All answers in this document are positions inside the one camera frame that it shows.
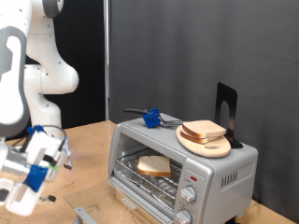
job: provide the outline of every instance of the black curtain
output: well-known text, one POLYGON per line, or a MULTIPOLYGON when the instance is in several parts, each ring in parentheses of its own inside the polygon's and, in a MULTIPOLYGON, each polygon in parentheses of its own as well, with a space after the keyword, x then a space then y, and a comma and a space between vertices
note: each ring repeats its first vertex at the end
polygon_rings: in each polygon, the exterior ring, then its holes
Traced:
MULTIPOLYGON (((79 85, 75 92, 45 95, 46 98, 61 108, 64 129, 105 120, 103 1, 65 0, 54 27, 57 49, 77 70, 79 85)), ((37 62, 27 57, 26 63, 37 62)))
POLYGON ((214 119, 238 93, 235 137, 259 151, 254 197, 299 222, 299 2, 112 0, 110 119, 126 106, 214 119))

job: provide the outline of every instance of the bread slice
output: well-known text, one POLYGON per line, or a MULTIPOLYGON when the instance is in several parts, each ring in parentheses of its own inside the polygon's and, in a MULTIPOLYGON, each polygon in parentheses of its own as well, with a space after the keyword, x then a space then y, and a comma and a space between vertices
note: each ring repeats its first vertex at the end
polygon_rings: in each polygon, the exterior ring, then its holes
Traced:
POLYGON ((166 156, 142 156, 138 160, 137 171, 141 175, 171 176, 170 159, 166 156))
POLYGON ((206 144, 210 141, 213 141, 213 140, 219 138, 219 136, 208 137, 208 138, 197 138, 197 137, 193 137, 193 136, 189 135, 184 130, 180 130, 180 136, 182 136, 183 138, 188 139, 189 141, 192 141, 194 143, 199 143, 199 144, 206 144))
POLYGON ((183 123, 183 130, 196 138, 216 137, 226 133, 226 129, 210 120, 185 122, 183 123))

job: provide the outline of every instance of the metal pole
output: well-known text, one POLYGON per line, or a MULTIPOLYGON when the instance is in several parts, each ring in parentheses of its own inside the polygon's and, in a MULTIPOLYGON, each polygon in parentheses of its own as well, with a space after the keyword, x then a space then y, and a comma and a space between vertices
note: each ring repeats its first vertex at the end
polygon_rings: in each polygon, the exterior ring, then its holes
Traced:
POLYGON ((104 0, 104 22, 105 22, 105 107, 106 120, 110 119, 109 115, 109 52, 110 52, 110 2, 104 0))

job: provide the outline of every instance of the blue gripper part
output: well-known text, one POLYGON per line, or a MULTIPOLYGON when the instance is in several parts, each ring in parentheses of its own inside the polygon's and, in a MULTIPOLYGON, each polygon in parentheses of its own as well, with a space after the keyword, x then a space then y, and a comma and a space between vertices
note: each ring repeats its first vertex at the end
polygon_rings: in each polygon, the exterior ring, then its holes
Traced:
POLYGON ((38 133, 39 133, 39 132, 43 132, 43 133, 45 132, 43 126, 41 126, 41 125, 36 125, 36 126, 35 126, 35 129, 37 130, 38 133))
POLYGON ((143 120, 146 122, 148 128, 156 127, 158 126, 161 121, 159 119, 160 113, 158 108, 153 108, 149 111, 150 113, 142 116, 143 120))
POLYGON ((23 184, 27 185, 34 192, 38 192, 41 184, 46 178, 48 170, 48 168, 43 168, 38 165, 31 165, 30 173, 23 184))
POLYGON ((35 133, 35 130, 33 127, 28 127, 27 128, 27 132, 30 134, 30 135, 33 135, 35 133))

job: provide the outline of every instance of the control panel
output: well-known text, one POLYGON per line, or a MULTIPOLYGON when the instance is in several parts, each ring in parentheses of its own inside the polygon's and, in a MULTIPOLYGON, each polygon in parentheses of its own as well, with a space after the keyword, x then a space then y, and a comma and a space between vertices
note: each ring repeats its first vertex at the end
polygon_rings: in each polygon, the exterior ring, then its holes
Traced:
POLYGON ((195 220, 204 183, 203 177, 186 169, 183 180, 184 188, 179 191, 179 212, 175 214, 177 223, 191 224, 195 220))

